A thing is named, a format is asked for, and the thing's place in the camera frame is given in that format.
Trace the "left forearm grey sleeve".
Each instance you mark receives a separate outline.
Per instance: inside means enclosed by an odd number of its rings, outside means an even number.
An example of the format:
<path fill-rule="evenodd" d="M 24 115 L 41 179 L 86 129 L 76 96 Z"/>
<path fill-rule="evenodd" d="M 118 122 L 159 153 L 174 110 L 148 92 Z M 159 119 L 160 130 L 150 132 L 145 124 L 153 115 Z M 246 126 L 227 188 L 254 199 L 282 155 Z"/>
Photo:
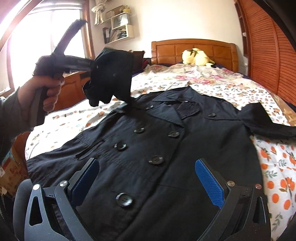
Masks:
<path fill-rule="evenodd" d="M 1 96 L 1 163 L 10 151 L 16 137 L 33 130 L 22 116 L 18 99 L 19 89 L 7 98 Z"/>

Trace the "person's left hand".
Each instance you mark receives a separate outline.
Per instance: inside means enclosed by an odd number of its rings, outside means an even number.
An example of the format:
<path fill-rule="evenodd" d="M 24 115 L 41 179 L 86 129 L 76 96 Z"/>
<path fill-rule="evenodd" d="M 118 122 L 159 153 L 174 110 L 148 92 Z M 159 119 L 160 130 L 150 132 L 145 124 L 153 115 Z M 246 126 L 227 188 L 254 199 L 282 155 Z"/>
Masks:
<path fill-rule="evenodd" d="M 40 88 L 48 88 L 47 97 L 43 101 L 43 110 L 50 112 L 54 109 L 58 101 L 58 95 L 61 92 L 61 87 L 64 82 L 64 77 L 58 79 L 49 76 L 34 76 L 29 79 L 18 90 L 18 101 L 23 111 L 28 111 L 30 105 L 36 95 L 36 91 Z"/>

